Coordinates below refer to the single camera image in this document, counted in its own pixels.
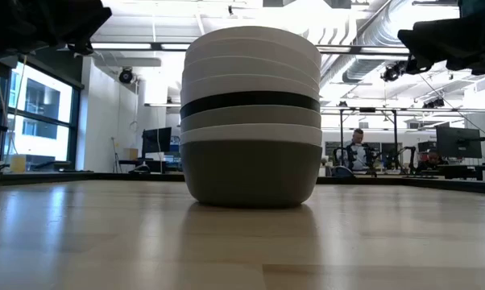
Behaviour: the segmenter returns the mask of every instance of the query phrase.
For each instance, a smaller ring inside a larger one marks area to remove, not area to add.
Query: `black stripe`
[[[192,114],[206,110],[250,105],[295,106],[316,112],[320,111],[319,101],[298,93],[253,91],[222,93],[210,97],[202,97],[182,106],[180,116],[184,119]]]

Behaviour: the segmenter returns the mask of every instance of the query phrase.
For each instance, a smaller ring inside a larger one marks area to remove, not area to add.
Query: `ceiling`
[[[92,41],[191,43],[205,33],[217,29],[260,25],[292,31],[303,35],[314,44],[352,44],[358,31],[362,32],[360,35],[366,35],[370,28],[365,23],[386,0],[368,0],[367,4],[364,2],[356,0],[352,9],[345,10],[332,9],[323,0],[296,0],[285,7],[264,7],[263,0],[103,0],[104,5],[112,9],[113,16],[97,31]],[[233,14],[229,13],[228,6],[232,6]],[[378,16],[375,21],[383,21],[383,16]],[[406,15],[397,14],[396,17],[405,18]],[[412,26],[415,21],[413,19],[408,25]],[[168,95],[173,102],[179,102],[184,67],[183,52],[115,51],[101,52],[101,55],[95,57],[98,60],[113,58],[116,62],[121,59],[159,59],[160,66],[142,66],[134,68],[134,72],[143,79],[152,79],[156,73],[160,74],[168,83]],[[338,56],[324,55],[325,72],[334,69],[337,59]],[[367,72],[357,83],[345,83],[335,74],[336,77],[330,78],[321,88],[323,104],[335,106],[343,100],[350,106],[421,107],[423,101],[437,96],[427,85],[427,81],[438,93],[445,94],[450,102],[460,106],[464,91],[474,88],[484,78],[471,76],[469,71],[449,72],[445,69],[445,64],[437,64],[422,76],[425,81],[417,75],[403,76],[397,81],[384,83],[380,74],[385,65],[393,62],[394,60],[380,60],[380,65]],[[120,68],[115,66],[111,71],[115,73]]]

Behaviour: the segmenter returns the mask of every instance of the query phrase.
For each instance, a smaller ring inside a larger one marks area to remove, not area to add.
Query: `gray bowl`
[[[253,105],[207,110],[181,120],[182,132],[220,125],[253,123],[297,124],[321,127],[321,115],[295,106]]]
[[[292,207],[316,184],[322,148],[306,143],[226,140],[181,145],[189,191],[229,207]]]

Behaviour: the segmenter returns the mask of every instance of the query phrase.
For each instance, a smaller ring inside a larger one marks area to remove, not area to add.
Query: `bowl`
[[[222,39],[188,50],[184,65],[217,56],[247,56],[280,62],[297,68],[319,82],[319,64],[287,46],[259,39]]]
[[[259,39],[274,42],[304,54],[314,64],[317,64],[318,68],[321,67],[321,54],[314,44],[292,32],[271,27],[230,27],[212,31],[191,43],[186,52],[186,57],[194,49],[208,46],[210,42],[221,39]]]
[[[228,94],[224,97],[233,97],[234,95],[232,93],[245,92],[291,93],[300,96],[310,97],[316,102],[319,101],[319,90],[313,89],[308,85],[300,83],[299,81],[294,81],[283,77],[251,74],[206,77],[188,83],[187,85],[182,87],[182,90],[180,92],[180,98],[182,106],[185,106],[188,103],[196,101],[203,97],[213,97],[222,94]]]
[[[321,127],[321,115],[314,110],[294,106],[250,105],[207,110],[183,118],[182,132],[208,126],[279,123]]]
[[[316,91],[320,89],[318,81],[297,68],[272,60],[246,56],[218,56],[195,61],[185,66],[181,83],[187,86],[203,78],[230,74],[283,77],[298,81]]]
[[[185,132],[185,182],[199,202],[283,208],[307,200],[322,148],[317,128],[284,124],[211,126]]]

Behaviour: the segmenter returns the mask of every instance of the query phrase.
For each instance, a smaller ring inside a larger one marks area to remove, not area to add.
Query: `white bowl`
[[[182,133],[182,145],[200,141],[259,140],[321,146],[321,130],[293,124],[237,124],[210,126]]]
[[[261,39],[281,44],[300,52],[321,67],[321,54],[307,39],[289,31],[270,27],[231,27],[212,31],[196,39],[189,46],[187,55],[195,48],[220,39]]]
[[[216,77],[230,74],[259,74],[273,77],[283,77],[298,81],[319,90],[318,81],[292,66],[280,62],[245,56],[219,56],[195,61],[184,68],[182,85],[206,77]]]
[[[248,56],[280,62],[297,68],[319,82],[319,63],[287,46],[260,39],[221,39],[187,51],[185,66],[216,56]]]
[[[321,115],[314,110],[295,106],[253,105],[231,106],[207,110],[182,118],[182,133],[208,126],[234,124],[296,124],[321,127]]]
[[[299,81],[260,75],[225,75],[200,79],[182,87],[180,98],[182,106],[185,106],[203,97],[251,91],[297,93],[319,101],[319,90]]]

